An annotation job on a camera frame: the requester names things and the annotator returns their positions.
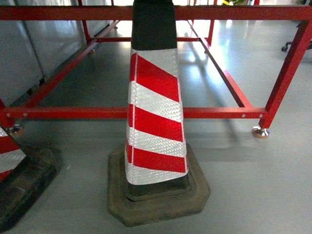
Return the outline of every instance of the red metal bar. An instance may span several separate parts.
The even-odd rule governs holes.
[[[262,118],[267,115],[264,108],[241,107],[185,107],[185,118]],[[12,118],[53,118],[53,119],[99,119],[127,118],[127,107],[7,107],[0,117]]]
[[[130,42],[131,38],[91,38],[96,39],[98,43],[101,42]],[[200,41],[200,38],[177,38],[177,41]]]
[[[132,20],[131,6],[1,6],[0,20]],[[176,6],[176,20],[310,20],[310,6]]]
[[[214,0],[214,5],[217,5],[218,0]],[[213,34],[214,34],[214,27],[215,27],[215,20],[212,19],[210,21],[210,26],[209,26],[209,35],[207,38],[207,42],[209,45],[212,45],[213,43]]]
[[[272,93],[266,105],[269,112],[267,118],[260,120],[261,128],[269,128],[274,116],[287,92],[287,89],[293,79],[293,76],[310,44],[312,38],[312,20],[304,21],[294,37],[292,46],[285,58],[285,62],[277,77],[277,81],[273,87]]]
[[[195,31],[194,27],[191,25],[189,21],[187,21],[189,25],[191,26],[191,29],[193,30],[194,34],[198,37],[197,32]],[[211,51],[210,51],[210,45],[207,45],[207,41],[204,38],[199,38],[201,44],[203,45],[205,51],[207,52],[209,58],[215,65],[217,71],[219,72],[221,78],[223,79],[224,83],[230,90],[233,98],[235,99],[236,103],[238,104],[239,107],[252,107],[251,103],[248,101],[247,97],[244,95],[243,91],[240,89],[238,84],[235,82],[231,74],[225,70],[222,69],[215,58],[213,57]]]
[[[101,37],[106,36],[117,24],[119,21],[113,22],[108,28],[106,28],[102,33]],[[49,93],[62,79],[72,70],[74,67],[81,62],[81,60],[97,45],[97,40],[93,40],[87,45],[82,52],[76,54],[69,62],[66,64],[59,72],[50,77],[50,79],[35,92],[32,94],[28,100],[21,106],[34,107]]]
[[[78,5],[83,6],[82,0],[78,0]],[[89,31],[88,31],[87,21],[82,20],[82,26],[83,26],[83,31],[84,31],[84,36],[86,38],[86,42],[87,44],[89,44],[91,39],[90,39]]]
[[[131,38],[92,38],[97,40],[98,43],[102,42],[130,42]]]

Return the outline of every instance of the red and white striped cone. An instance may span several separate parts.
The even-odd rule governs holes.
[[[135,185],[188,172],[177,49],[132,51],[126,175]]]
[[[146,185],[185,176],[188,163],[173,4],[136,0],[133,20],[125,167]]]
[[[25,153],[0,127],[0,183],[25,157]]]
[[[185,142],[172,0],[134,1],[131,46],[127,142],[109,155],[107,206],[128,227],[197,214],[210,195]]]
[[[32,206],[57,173],[55,165],[51,151],[22,150],[0,126],[0,233]]]

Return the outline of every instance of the black rubber base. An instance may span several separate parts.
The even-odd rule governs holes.
[[[26,158],[0,183],[0,232],[15,226],[57,173],[50,150],[23,151]]]
[[[108,211],[125,226],[133,227],[200,213],[209,196],[210,188],[192,149],[187,145],[190,189],[184,193],[157,197],[147,194],[144,200],[127,198],[128,181],[125,174],[124,147],[109,155]]]

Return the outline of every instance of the epoxy floor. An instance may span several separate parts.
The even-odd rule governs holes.
[[[129,36],[130,22],[114,34]],[[294,21],[218,21],[213,49],[254,106],[264,106],[293,39]],[[180,36],[191,35],[185,22]],[[195,23],[202,35],[208,26]],[[196,43],[178,43],[183,104],[236,106]],[[88,55],[41,106],[126,106],[129,43]],[[257,119],[186,119],[212,193],[200,214],[134,228],[107,212],[109,153],[125,142],[125,120],[25,121],[20,143],[61,157],[59,175],[8,234],[310,234],[312,233],[312,50],[307,51],[270,128],[252,136]]]

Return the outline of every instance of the metal leveling foot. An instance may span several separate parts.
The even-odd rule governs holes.
[[[267,138],[270,134],[268,129],[260,128],[259,126],[254,126],[252,132],[253,135],[258,138]]]

